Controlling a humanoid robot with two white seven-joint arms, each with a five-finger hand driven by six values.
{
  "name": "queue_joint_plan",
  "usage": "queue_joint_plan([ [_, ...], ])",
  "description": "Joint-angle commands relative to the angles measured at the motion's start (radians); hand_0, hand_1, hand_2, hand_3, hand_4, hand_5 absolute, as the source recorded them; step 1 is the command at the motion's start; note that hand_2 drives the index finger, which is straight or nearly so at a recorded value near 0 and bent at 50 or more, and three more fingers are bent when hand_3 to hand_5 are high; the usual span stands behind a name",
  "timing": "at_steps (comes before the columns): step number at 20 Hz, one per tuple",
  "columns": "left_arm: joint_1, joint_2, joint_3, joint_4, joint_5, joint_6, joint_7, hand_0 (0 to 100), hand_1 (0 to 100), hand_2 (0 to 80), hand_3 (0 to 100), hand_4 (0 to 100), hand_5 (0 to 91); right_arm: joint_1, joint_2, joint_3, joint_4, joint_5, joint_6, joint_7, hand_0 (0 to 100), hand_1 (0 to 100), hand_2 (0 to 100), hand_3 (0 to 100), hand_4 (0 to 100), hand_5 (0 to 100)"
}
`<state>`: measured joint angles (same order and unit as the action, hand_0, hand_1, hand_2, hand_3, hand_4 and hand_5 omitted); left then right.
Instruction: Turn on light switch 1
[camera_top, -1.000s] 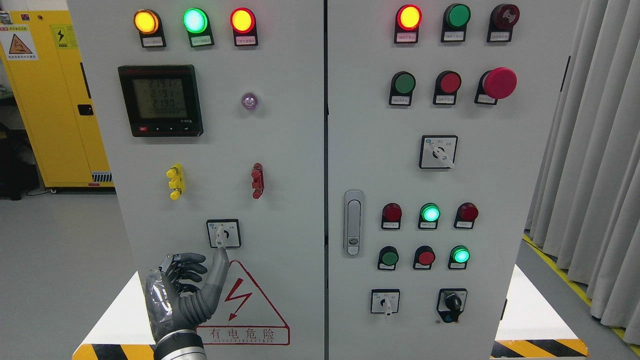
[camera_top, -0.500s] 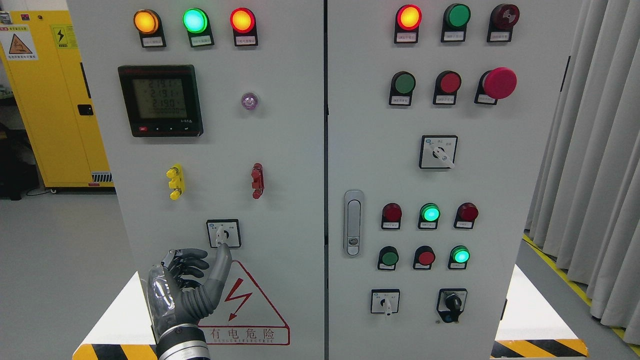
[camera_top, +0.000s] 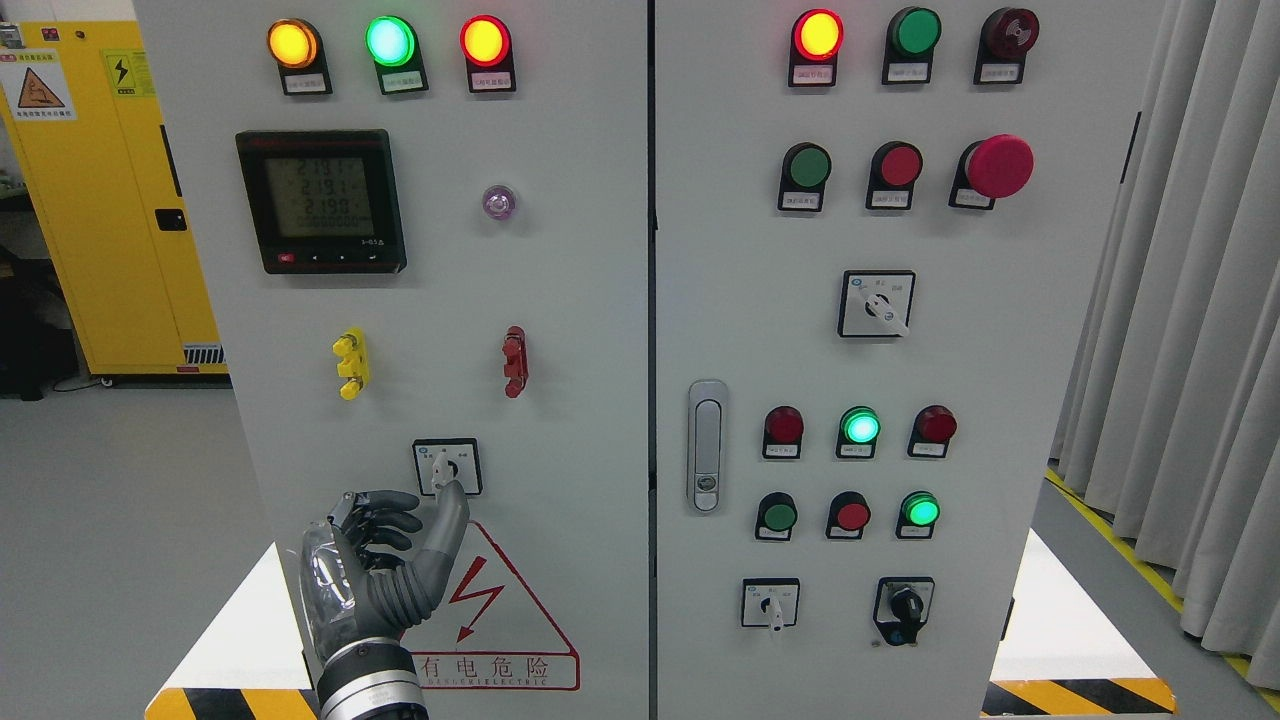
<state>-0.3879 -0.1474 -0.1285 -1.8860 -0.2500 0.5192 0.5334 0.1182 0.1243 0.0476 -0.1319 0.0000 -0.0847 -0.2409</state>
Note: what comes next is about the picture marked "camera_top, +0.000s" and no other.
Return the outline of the grey robotic humanoid hand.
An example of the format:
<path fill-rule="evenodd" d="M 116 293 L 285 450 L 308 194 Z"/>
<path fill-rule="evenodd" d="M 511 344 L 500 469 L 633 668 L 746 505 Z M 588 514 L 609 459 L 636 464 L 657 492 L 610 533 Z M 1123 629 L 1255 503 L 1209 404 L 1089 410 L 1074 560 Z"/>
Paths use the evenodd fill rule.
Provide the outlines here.
<path fill-rule="evenodd" d="M 440 605 L 468 524 L 456 479 L 436 487 L 430 524 L 419 497 L 393 489 L 347 491 L 303 536 L 300 594 L 317 660 L 371 638 L 398 639 Z"/>

